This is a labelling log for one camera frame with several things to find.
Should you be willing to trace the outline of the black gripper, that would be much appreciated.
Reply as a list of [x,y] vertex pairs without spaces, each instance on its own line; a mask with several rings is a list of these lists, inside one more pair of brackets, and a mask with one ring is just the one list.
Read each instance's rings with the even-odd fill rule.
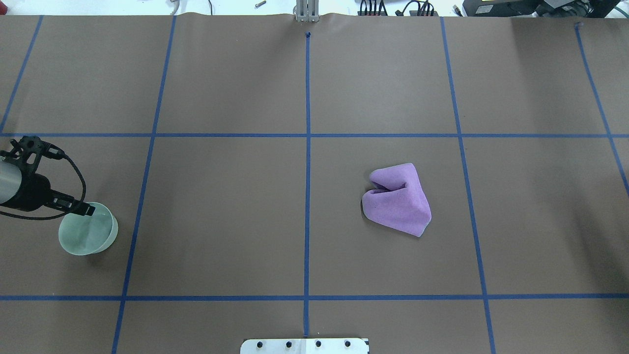
[[50,180],[39,174],[25,177],[15,198],[14,206],[20,211],[35,211],[48,203],[54,210],[69,210],[70,214],[78,216],[92,216],[96,210],[90,203],[52,191]]

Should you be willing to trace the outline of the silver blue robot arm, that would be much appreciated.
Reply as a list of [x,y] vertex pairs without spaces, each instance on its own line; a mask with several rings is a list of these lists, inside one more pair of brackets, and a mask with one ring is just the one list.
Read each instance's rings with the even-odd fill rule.
[[57,215],[45,217],[32,217],[18,215],[2,211],[2,216],[21,220],[54,220],[69,214],[79,216],[92,216],[96,208],[85,202],[87,193],[86,181],[72,159],[65,155],[67,160],[77,174],[82,184],[82,194],[80,199],[52,190],[47,177],[33,174],[29,177],[15,166],[6,161],[1,162],[1,206],[12,210],[35,211],[40,207],[47,207],[60,211]]

